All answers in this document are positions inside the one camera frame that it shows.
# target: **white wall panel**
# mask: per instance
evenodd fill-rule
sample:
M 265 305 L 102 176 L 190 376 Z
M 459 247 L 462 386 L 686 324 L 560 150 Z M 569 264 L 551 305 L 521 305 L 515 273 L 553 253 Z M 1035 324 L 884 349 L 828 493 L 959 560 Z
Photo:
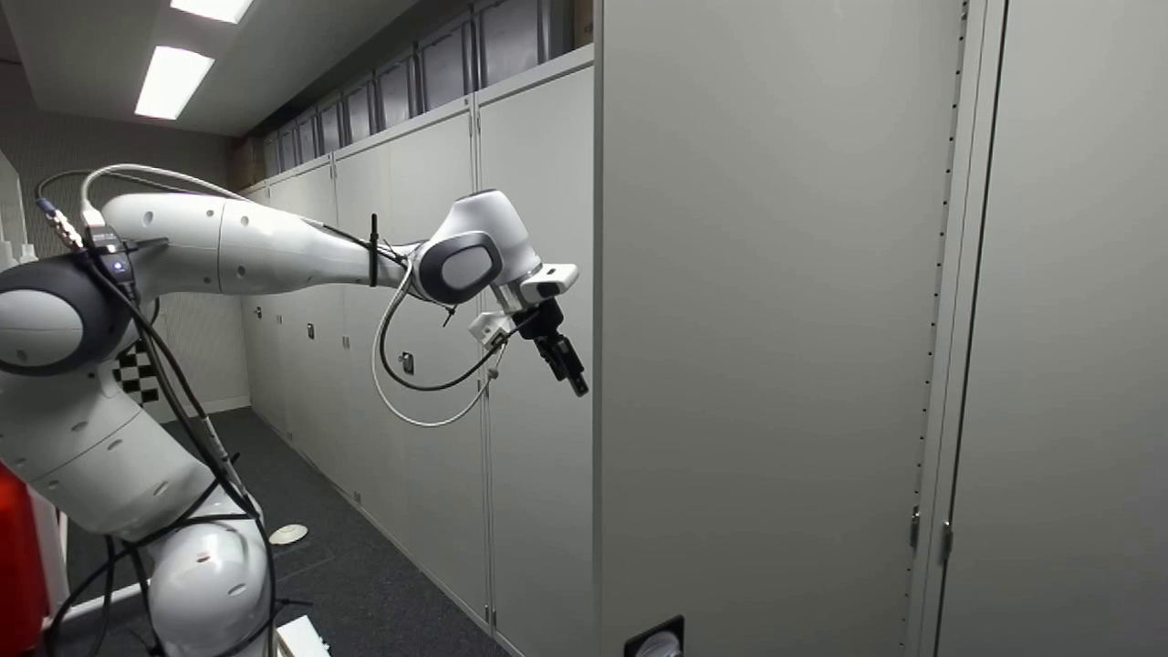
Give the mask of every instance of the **white wall panel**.
M 502 191 L 545 259 L 581 264 L 560 333 L 592 380 L 592 66 L 482 106 L 482 187 Z M 490 397 L 493 608 L 521 653 L 596 653 L 592 397 L 515 341 Z
M 1008 4 L 940 657 L 1168 653 L 1168 4 Z
M 334 224 L 328 164 L 296 173 L 268 187 L 274 207 Z M 343 374 L 343 296 L 334 285 L 283 292 L 274 301 L 279 327 L 279 365 L 288 391 L 283 438 L 310 456 L 328 479 L 338 479 L 334 391 Z
M 386 241 L 426 239 L 444 207 L 469 191 L 465 161 L 465 112 L 444 117 L 418 131 L 383 138 L 372 150 L 349 152 L 334 164 L 334 196 L 346 228 L 367 228 L 378 214 Z M 353 335 L 356 376 L 367 380 L 367 335 L 391 302 L 391 292 L 346 292 L 346 333 Z M 465 318 L 440 327 L 444 312 L 406 302 L 392 333 L 391 359 L 409 349 L 414 359 L 414 380 L 448 380 L 473 361 L 473 342 L 462 333 Z M 469 391 L 453 393 L 409 393 L 386 385 L 401 408 L 414 415 L 448 415 Z M 414 431 L 401 421 L 386 427 L 391 450 L 378 450 L 392 467 L 366 509 L 372 520 L 414 560 L 456 602 L 473 617 L 490 602 L 485 563 L 485 445 L 476 415 L 448 431 Z
M 959 17 L 602 4 L 602 653 L 901 653 Z

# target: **ceiling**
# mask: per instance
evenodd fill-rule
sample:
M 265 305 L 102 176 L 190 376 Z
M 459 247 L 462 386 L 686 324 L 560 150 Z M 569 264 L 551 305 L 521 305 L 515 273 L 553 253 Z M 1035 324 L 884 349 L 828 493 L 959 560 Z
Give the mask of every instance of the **ceiling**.
M 214 60 L 170 129 L 245 136 L 414 0 L 253 0 L 239 24 L 167 0 L 0 0 L 0 63 L 23 63 L 48 112 L 136 117 L 152 45 Z

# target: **gray floor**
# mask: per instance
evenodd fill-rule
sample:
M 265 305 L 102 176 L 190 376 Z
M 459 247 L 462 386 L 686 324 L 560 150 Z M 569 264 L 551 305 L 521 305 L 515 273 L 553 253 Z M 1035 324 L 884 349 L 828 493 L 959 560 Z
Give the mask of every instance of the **gray floor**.
M 253 414 L 218 415 L 235 472 L 268 527 L 301 523 L 310 540 L 276 550 L 279 622 L 305 613 L 330 657 L 502 657 L 391 540 L 383 540 L 315 467 Z M 71 582 L 102 563 L 99 538 L 71 538 Z M 91 653 L 99 617 L 68 628 L 55 653 Z M 102 653 L 145 653 L 136 602 L 108 622 Z

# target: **cable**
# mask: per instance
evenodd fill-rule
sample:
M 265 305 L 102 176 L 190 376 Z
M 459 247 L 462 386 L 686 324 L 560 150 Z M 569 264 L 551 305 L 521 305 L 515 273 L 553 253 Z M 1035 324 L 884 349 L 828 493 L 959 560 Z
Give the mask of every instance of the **cable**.
M 444 380 L 444 385 L 413 385 L 413 380 L 397 376 L 392 365 L 391 365 L 391 359 L 386 359 L 386 335 L 391 335 L 391 324 L 392 324 L 397 305 L 406 302 L 409 277 L 413 277 L 413 270 L 401 273 L 397 296 L 392 296 L 392 302 L 386 305 L 386 315 L 383 315 L 383 321 L 378 321 L 378 327 L 375 327 L 375 342 L 372 342 L 372 347 L 375 347 L 375 355 L 378 355 L 378 369 L 383 369 L 397 386 L 406 386 L 406 391 L 422 391 L 422 393 L 431 393 L 431 391 L 448 391 L 448 386 L 469 380 L 510 335 L 502 335 L 502 341 L 501 341 L 495 347 L 490 347 L 465 374 L 459 374 L 459 376 L 453 376 L 453 380 Z
M 372 361 L 372 359 L 367 359 L 367 376 L 372 376 L 372 386 L 375 386 L 378 402 L 383 402 L 401 422 L 418 427 L 418 431 L 440 431 L 440 427 L 453 427 L 453 422 L 459 422 L 462 415 L 473 414 L 473 406 L 490 393 L 490 380 L 495 376 L 495 369 L 490 369 L 490 376 L 476 380 L 476 393 L 473 393 L 462 408 L 456 408 L 453 415 L 440 415 L 440 421 L 414 421 L 414 415 L 401 414 L 401 408 L 392 406 L 392 397 L 386 393 L 386 386 L 378 385 L 378 374 L 375 374 L 375 361 Z
M 107 179 L 107 176 L 156 176 L 156 179 L 177 179 L 184 187 L 198 187 L 198 191 L 207 191 L 207 192 L 218 192 L 218 196 L 235 196 L 245 200 L 239 192 L 225 191 L 225 187 L 214 187 L 207 179 L 198 179 L 198 176 L 184 176 L 184 173 L 175 173 L 175 168 L 152 168 L 152 164 L 136 164 L 136 161 L 121 161 L 121 164 L 107 164 L 107 168 L 96 168 L 79 179 L 79 207 L 91 207 L 86 200 L 86 191 L 91 181 Z

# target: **end effector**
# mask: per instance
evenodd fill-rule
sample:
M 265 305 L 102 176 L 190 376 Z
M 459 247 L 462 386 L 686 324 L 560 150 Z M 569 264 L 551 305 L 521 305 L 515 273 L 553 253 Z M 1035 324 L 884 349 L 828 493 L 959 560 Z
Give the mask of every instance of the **end effector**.
M 413 292 L 431 302 L 465 302 L 493 287 L 521 341 L 534 341 L 553 380 L 583 397 L 583 361 L 558 333 L 560 312 L 553 296 L 575 282 L 571 264 L 545 264 L 518 219 L 515 204 L 493 191 L 462 196 L 444 224 L 413 253 Z

